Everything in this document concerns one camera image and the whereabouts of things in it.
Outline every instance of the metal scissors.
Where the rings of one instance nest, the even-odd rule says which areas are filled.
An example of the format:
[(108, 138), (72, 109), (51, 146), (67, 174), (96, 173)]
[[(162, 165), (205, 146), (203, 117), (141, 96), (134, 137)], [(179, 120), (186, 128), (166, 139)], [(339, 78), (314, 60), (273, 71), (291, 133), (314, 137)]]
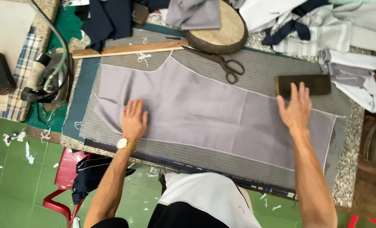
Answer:
[[(193, 53), (198, 54), (200, 56), (206, 57), (206, 58), (211, 59), (215, 62), (218, 62), (221, 65), (221, 67), (223, 68), (223, 70), (226, 71), (226, 80), (228, 82), (230, 82), (231, 84), (234, 84), (239, 80), (237, 75), (243, 75), (244, 74), (244, 66), (237, 60), (229, 59), (229, 60), (225, 61), (223, 59), (223, 57), (221, 57), (221, 56), (218, 56), (218, 55), (215, 55), (215, 54), (212, 54), (212, 53), (208, 53), (208, 52), (204, 52), (204, 51), (201, 51), (199, 49), (196, 49), (196, 48), (188, 46), (188, 45), (182, 45), (182, 47), (185, 48), (186, 50), (190, 51), (190, 52), (193, 52)], [(238, 64), (241, 67), (241, 69), (243, 69), (243, 71), (239, 72), (239, 71), (231, 68), (230, 66), (228, 66), (229, 62), (234, 62), (234, 63)], [(235, 80), (231, 81), (229, 79), (229, 75), (232, 75)]]

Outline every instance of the plaid fabric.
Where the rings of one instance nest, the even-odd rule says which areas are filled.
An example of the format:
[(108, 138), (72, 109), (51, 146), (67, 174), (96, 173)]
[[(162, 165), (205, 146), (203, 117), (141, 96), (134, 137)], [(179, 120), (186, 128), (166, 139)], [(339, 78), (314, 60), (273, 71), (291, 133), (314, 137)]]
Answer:
[(1, 111), (1, 118), (3, 119), (19, 121), (22, 112), (22, 100), (20, 99), (20, 94), (26, 87), (27, 79), (32, 70), (33, 61), (39, 51), (41, 39), (42, 36), (36, 36), (30, 33), (27, 34), (26, 41), (24, 42), (22, 52), (13, 73), (13, 78), (18, 88), (9, 94), (8, 107), (6, 111)]

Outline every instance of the red plastic chair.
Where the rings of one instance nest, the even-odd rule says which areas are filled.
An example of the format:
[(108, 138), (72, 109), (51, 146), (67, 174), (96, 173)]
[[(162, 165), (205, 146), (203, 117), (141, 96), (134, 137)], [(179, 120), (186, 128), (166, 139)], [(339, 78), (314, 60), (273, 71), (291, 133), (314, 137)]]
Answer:
[[(369, 219), (370, 221), (376, 224), (376, 219), (372, 219), (372, 218), (367, 218), (367, 219)], [(358, 221), (358, 215), (351, 216), (350, 223), (348, 224), (348, 228), (355, 228), (357, 221)]]
[(71, 210), (68, 206), (61, 204), (59, 202), (53, 201), (53, 198), (58, 196), (59, 194), (63, 193), (65, 190), (71, 190), (72, 184), (74, 182), (75, 177), (77, 174), (76, 165), (77, 163), (82, 160), (87, 155), (84, 154), (83, 151), (73, 153), (70, 148), (64, 148), (63, 155), (61, 156), (60, 163), (58, 166), (56, 179), (54, 180), (54, 184), (59, 187), (58, 190), (49, 194), (43, 200), (43, 206), (57, 211), (60, 214), (63, 214), (67, 219), (67, 228), (70, 228), (72, 222), (74, 221), (74, 217), (77, 214), (78, 210), (80, 209), (84, 200), (82, 200), (79, 204), (75, 205), (74, 212), (71, 215)]

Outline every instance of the cutting table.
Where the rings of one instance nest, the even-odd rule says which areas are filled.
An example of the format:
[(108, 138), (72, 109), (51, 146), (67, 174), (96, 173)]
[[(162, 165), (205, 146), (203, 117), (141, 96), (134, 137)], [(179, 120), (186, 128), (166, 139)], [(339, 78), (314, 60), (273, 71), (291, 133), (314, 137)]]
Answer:
[[(144, 28), (140, 29), (172, 34), (175, 36), (183, 36), (179, 30), (166, 28), (164, 22), (160, 17), (150, 16), (147, 22), (150, 23), (147, 23)], [(261, 40), (262, 34), (251, 34), (247, 41), (246, 47), (256, 49), (256, 51), (258, 52), (262, 51), (271, 53), (269, 47), (261, 45)], [(317, 62), (316, 57), (311, 56), (292, 55), (291, 57), (313, 63)], [(92, 86), (93, 81), (95, 80), (95, 75), (92, 75), (92, 77), (88, 78), (85, 76), (85, 72), (97, 72), (100, 61), (100, 58), (84, 59), (79, 63), (77, 67), (76, 79), (74, 80), (75, 83), (73, 85), (72, 96), (70, 97), (69, 102), (68, 116), (63, 127), (63, 135), (61, 136), (60, 145), (80, 151), (113, 157), (114, 153), (110, 152), (114, 151), (113, 147), (105, 146), (104, 144), (97, 144), (96, 142), (90, 140), (87, 140), (87, 142), (85, 142), (85, 139), (79, 137), (79, 131), (76, 130), (78, 129), (78, 127), (74, 126), (76, 122), (83, 121), (83, 117), (87, 109), (87, 103), (85, 103), (85, 100), (88, 101), (89, 99), (89, 96), (86, 97), (85, 94), (91, 94), (91, 96), (93, 96), (91, 91), (93, 91)], [(319, 106), (318, 101), (314, 103), (314, 106)], [(334, 166), (336, 166), (337, 168), (334, 169), (335, 177), (333, 177), (333, 184), (331, 185), (331, 190), (336, 204), (345, 207), (351, 207), (353, 199), (355, 173), (357, 170), (357, 156), (360, 147), (361, 127), (364, 110), (355, 102), (349, 101), (349, 113), (349, 118), (347, 118), (347, 121), (345, 121), (344, 123), (345, 132), (343, 135), (343, 143), (342, 145), (337, 146), (337, 148), (339, 149), (336, 151), (336, 153), (339, 156), (337, 163), (334, 164)], [(205, 170), (204, 167), (194, 167), (191, 164), (182, 163), (179, 161), (165, 162), (164, 160), (158, 160), (152, 156), (147, 156), (146, 154), (137, 154), (136, 156), (130, 158), (130, 162), (143, 163), (145, 165), (154, 166), (165, 170), (174, 170), (180, 172), (193, 172), (195, 168), (197, 170)], [(241, 177), (232, 175), (231, 178), (240, 179)], [(295, 197), (293, 191), (286, 191), (285, 188), (280, 188), (279, 186), (275, 185), (269, 185), (265, 182), (249, 182), (250, 184), (247, 184), (247, 187), (281, 194), (290, 198)]]

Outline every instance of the striped fabric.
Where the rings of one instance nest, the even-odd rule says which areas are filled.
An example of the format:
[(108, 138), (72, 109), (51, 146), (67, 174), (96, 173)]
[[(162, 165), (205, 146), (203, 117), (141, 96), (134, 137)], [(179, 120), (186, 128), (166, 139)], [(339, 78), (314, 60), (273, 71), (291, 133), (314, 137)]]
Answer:
[(309, 28), (311, 34), (310, 40), (301, 40), (298, 33), (294, 31), (282, 40), (281, 43), (274, 45), (274, 51), (297, 53), (306, 56), (316, 56), (319, 51), (325, 48), (343, 53), (348, 52), (351, 40), (351, 22), (338, 20), (333, 16), (332, 10), (333, 5), (324, 5), (299, 18), (297, 22)]
[(20, 94), (26, 87), (27, 79), (32, 70), (33, 61), (39, 51), (39, 44), (42, 36), (34, 34), (27, 34), (26, 41), (23, 44), (22, 52), (16, 64), (13, 78), (18, 87), (15, 91), (9, 94), (8, 107), (6, 111), (1, 111), (1, 118), (12, 121), (19, 121), (22, 112), (22, 100)]

